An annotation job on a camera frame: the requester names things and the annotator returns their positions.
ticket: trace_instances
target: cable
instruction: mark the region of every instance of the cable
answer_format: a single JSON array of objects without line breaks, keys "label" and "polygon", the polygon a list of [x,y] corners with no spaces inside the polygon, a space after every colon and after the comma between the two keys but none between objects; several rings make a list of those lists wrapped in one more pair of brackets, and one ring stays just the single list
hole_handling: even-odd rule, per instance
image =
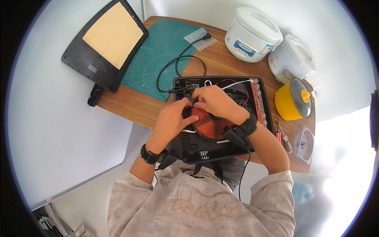
[{"label": "cable", "polygon": [[236,83],[233,83],[233,84],[230,84],[230,85],[228,85],[228,86],[225,86],[225,87],[223,87],[223,88],[221,88],[221,89],[226,89],[226,88],[229,88],[229,87],[231,87],[231,86],[234,86],[235,84],[239,84],[239,83],[242,83],[242,82],[249,82],[250,80],[246,80],[246,81],[241,81],[241,82],[236,82]]},{"label": "cable", "polygon": [[[194,42],[190,43],[190,44],[187,46],[187,48],[185,48],[185,49],[179,54],[179,56],[182,56],[182,54],[183,54],[185,51],[187,51],[187,49],[189,49],[194,43],[199,42],[200,40],[203,40],[203,39],[208,39],[208,38],[204,38],[204,37],[202,37],[202,38],[200,38],[200,39],[197,39],[197,40],[195,40]],[[176,72],[176,74],[177,74],[178,76],[182,77],[182,75],[181,75],[181,74],[179,73],[179,71],[178,71],[178,63],[179,63],[179,60],[177,60],[176,63],[175,63],[175,72]]]},{"label": "cable", "polygon": [[191,131],[191,130],[187,130],[187,129],[183,129],[183,130],[181,130],[181,132],[196,133],[196,131]]},{"label": "cable", "polygon": [[247,164],[249,163],[250,158],[251,158],[251,152],[249,151],[249,149],[247,149],[247,151],[249,152],[249,159],[247,160],[246,165],[245,165],[245,167],[243,168],[242,175],[241,175],[241,179],[240,179],[240,185],[238,186],[238,196],[239,196],[239,198],[240,198],[240,201],[241,201],[241,182],[242,182],[242,177],[243,177],[243,174],[245,173],[246,166],[247,166]]},{"label": "cable", "polygon": [[193,55],[182,55],[184,52],[186,52],[187,51],[187,49],[189,49],[194,43],[196,43],[196,42],[198,42],[198,41],[200,41],[200,40],[203,40],[203,39],[209,39],[209,38],[211,38],[212,36],[209,34],[209,33],[207,33],[205,36],[203,36],[202,38],[200,38],[200,39],[197,39],[197,40],[195,40],[194,42],[192,42],[192,43],[190,43],[180,54],[179,54],[179,56],[178,57],[176,57],[176,58],[174,58],[173,60],[171,60],[170,62],[168,62],[163,68],[162,68],[162,70],[159,72],[159,74],[158,74],[158,76],[157,76],[157,83],[156,83],[156,87],[157,87],[157,90],[159,90],[160,92],[163,92],[163,93],[169,93],[169,94],[171,94],[171,93],[174,93],[175,91],[180,91],[180,90],[184,90],[184,89],[187,89],[187,88],[189,88],[189,87],[191,87],[191,86],[188,86],[188,87],[185,87],[185,88],[181,88],[181,89],[179,89],[179,90],[174,90],[174,89],[172,89],[172,90],[169,90],[169,91],[164,91],[164,90],[161,90],[160,88],[159,88],[159,86],[158,86],[158,83],[159,83],[159,78],[160,78],[160,76],[161,76],[161,74],[163,73],[163,71],[171,64],[171,63],[173,63],[174,61],[176,61],[175,62],[175,72],[176,72],[176,74],[179,76],[179,77],[182,77],[182,75],[179,73],[179,71],[178,71],[178,63],[179,63],[179,59],[181,59],[181,58],[185,58],[185,57],[192,57],[192,58],[196,58],[197,60],[199,60],[202,64],[203,64],[203,66],[204,66],[204,75],[203,76],[205,76],[206,74],[207,74],[207,66],[205,65],[205,63],[204,63],[204,61],[203,60],[201,60],[200,58],[198,58],[198,57],[196,57],[196,56],[193,56]]},{"label": "cable", "polygon": [[187,89],[187,88],[193,87],[193,86],[200,87],[199,84],[192,84],[192,85],[190,85],[190,86],[186,86],[186,87],[184,87],[184,88],[177,89],[177,90],[175,90],[175,91],[181,91],[181,90],[184,90],[184,89]]},{"label": "cable", "polygon": [[159,72],[159,74],[158,74],[158,76],[157,76],[157,84],[156,84],[156,86],[157,86],[157,89],[158,89],[160,92],[163,92],[163,93],[169,93],[169,94],[171,94],[171,93],[174,92],[173,89],[172,89],[172,90],[169,90],[169,91],[161,90],[161,89],[159,88],[159,86],[158,86],[159,78],[160,78],[162,72],[166,69],[166,67],[168,67],[168,66],[169,66],[171,63],[173,63],[175,60],[178,60],[179,58],[185,58],[185,57],[192,57],[192,58],[196,58],[197,60],[199,60],[199,61],[203,64],[203,66],[204,66],[204,75],[203,75],[203,76],[206,75],[206,73],[207,73],[207,66],[205,65],[205,63],[203,62],[203,60],[201,60],[200,58],[198,58],[198,57],[196,57],[196,56],[193,56],[193,55],[182,55],[182,56],[176,57],[176,58],[174,58],[173,60],[171,60],[170,62],[168,62],[168,63],[162,68],[162,70]]},{"label": "cable", "polygon": [[207,85],[206,85],[207,82],[209,82],[210,86],[212,85],[212,82],[211,82],[210,80],[206,80],[206,81],[204,82],[204,86],[207,86]]},{"label": "cable", "polygon": [[247,103],[247,101],[249,100],[249,93],[247,92],[247,89],[246,89],[246,87],[244,87],[243,85],[241,85],[240,83],[242,83],[242,82],[249,82],[250,80],[247,80],[247,81],[242,81],[242,82],[236,82],[235,80],[233,80],[233,79],[224,79],[224,80],[222,80],[222,81],[219,81],[218,83],[220,83],[220,82],[223,82],[223,81],[228,81],[228,80],[230,80],[230,81],[234,81],[235,83],[234,84],[231,84],[231,85],[228,85],[228,86],[226,86],[226,87],[224,87],[224,88],[222,88],[222,90],[223,89],[226,89],[226,88],[228,88],[228,87],[230,87],[230,86],[233,86],[233,85],[235,85],[235,84],[239,84],[240,86],[242,86],[243,88],[245,88],[245,90],[246,90],[246,95],[247,95],[247,99],[246,99],[246,101],[245,101],[245,103],[243,103],[243,105],[242,105],[242,107]]}]

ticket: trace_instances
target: copper coil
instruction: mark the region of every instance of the copper coil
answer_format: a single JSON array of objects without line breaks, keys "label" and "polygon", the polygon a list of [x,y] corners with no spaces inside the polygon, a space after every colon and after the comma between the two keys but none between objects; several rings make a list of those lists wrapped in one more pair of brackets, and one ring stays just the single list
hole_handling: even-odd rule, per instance
[{"label": "copper coil", "polygon": [[233,125],[233,123],[227,119],[215,121],[212,119],[210,113],[199,108],[192,108],[192,115],[197,115],[199,117],[199,120],[193,123],[195,129],[204,137],[213,140],[223,140],[224,137],[221,135],[222,130],[225,126],[230,127]]}]

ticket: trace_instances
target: green cutting mat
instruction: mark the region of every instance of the green cutting mat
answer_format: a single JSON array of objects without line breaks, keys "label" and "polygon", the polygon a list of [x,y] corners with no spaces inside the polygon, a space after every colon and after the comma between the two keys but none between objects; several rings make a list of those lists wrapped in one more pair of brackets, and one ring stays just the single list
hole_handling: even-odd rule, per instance
[{"label": "green cutting mat", "polygon": [[[178,57],[189,45],[183,37],[199,28],[184,22],[159,19],[148,29],[149,36],[134,56],[121,84],[166,102],[169,94],[157,90],[157,76],[166,63]],[[196,49],[191,47],[184,55],[192,55],[195,51]],[[179,60],[180,73],[189,61],[190,58]],[[175,63],[172,63],[160,76],[159,88],[164,91],[171,90],[172,81],[176,77]]]}]

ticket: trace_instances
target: screwdriver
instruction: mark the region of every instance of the screwdriver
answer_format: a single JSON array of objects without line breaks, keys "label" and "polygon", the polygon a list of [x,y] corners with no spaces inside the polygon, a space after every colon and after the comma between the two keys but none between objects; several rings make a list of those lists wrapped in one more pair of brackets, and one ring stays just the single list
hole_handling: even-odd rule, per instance
[{"label": "screwdriver", "polygon": [[278,139],[278,141],[279,142],[281,142],[282,141],[282,133],[279,131],[279,123],[278,123],[278,119],[275,119],[276,120],[276,124],[278,125],[278,128],[277,128],[277,130],[276,130],[276,132],[275,132],[275,136],[276,136],[276,138]]},{"label": "screwdriver", "polygon": [[286,150],[288,151],[288,153],[292,153],[292,146],[291,146],[290,142],[288,141],[287,135],[284,134],[283,129],[279,124],[278,124],[278,128],[280,129],[280,131],[282,133],[284,146],[285,146]]}]

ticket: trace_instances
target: black power cord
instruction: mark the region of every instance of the black power cord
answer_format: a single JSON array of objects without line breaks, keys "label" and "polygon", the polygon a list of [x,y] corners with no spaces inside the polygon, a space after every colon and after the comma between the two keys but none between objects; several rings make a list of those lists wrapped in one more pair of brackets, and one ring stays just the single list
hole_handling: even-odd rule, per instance
[{"label": "black power cord", "polygon": [[249,158],[247,159],[246,165],[245,165],[245,167],[243,168],[242,175],[241,175],[241,179],[240,179],[240,185],[238,186],[238,197],[240,198],[240,201],[241,201],[241,182],[242,182],[242,177],[243,177],[243,174],[245,173],[246,166],[247,166],[247,164],[249,163],[250,158],[251,158],[251,152],[249,151],[249,149],[247,149],[247,151],[249,152]]},{"label": "black power cord", "polygon": [[[169,93],[169,94],[171,94],[171,93],[173,93],[174,92],[174,90],[172,89],[172,90],[169,90],[169,91],[164,91],[164,90],[161,90],[160,88],[159,88],[159,86],[158,86],[158,83],[159,83],[159,78],[160,78],[160,76],[161,76],[161,74],[163,73],[163,71],[171,64],[171,63],[173,63],[174,61],[176,61],[176,63],[175,63],[175,72],[176,72],[176,74],[179,76],[179,77],[182,77],[182,75],[179,73],[179,71],[178,71],[178,63],[179,63],[179,59],[181,59],[181,58],[186,58],[186,57],[192,57],[192,58],[196,58],[197,60],[199,60],[202,64],[203,64],[203,66],[204,66],[204,75],[203,76],[205,76],[206,74],[207,74],[207,66],[205,65],[205,63],[203,62],[203,60],[201,60],[200,58],[198,58],[198,57],[196,57],[196,56],[193,56],[193,55],[183,55],[183,53],[184,52],[186,52],[194,43],[196,43],[196,42],[198,42],[198,41],[200,41],[200,40],[203,40],[203,39],[209,39],[209,38],[211,38],[212,36],[209,34],[209,33],[207,33],[204,37],[202,37],[202,38],[200,38],[200,39],[197,39],[197,40],[195,40],[194,42],[192,42],[192,43],[190,43],[188,46],[187,46],[187,48],[185,48],[180,54],[179,54],[179,56],[178,57],[176,57],[176,58],[174,58],[173,60],[171,60],[170,62],[168,62],[163,68],[162,68],[162,70],[159,72],[159,74],[158,74],[158,76],[157,76],[157,84],[156,84],[156,86],[157,86],[157,90],[159,90],[160,92],[163,92],[163,93]],[[187,86],[187,87],[184,87],[184,88],[181,88],[181,89],[178,89],[178,90],[176,90],[176,91],[181,91],[181,90],[184,90],[184,89],[187,89],[187,88],[189,88],[189,87],[191,87],[191,86]]]}]

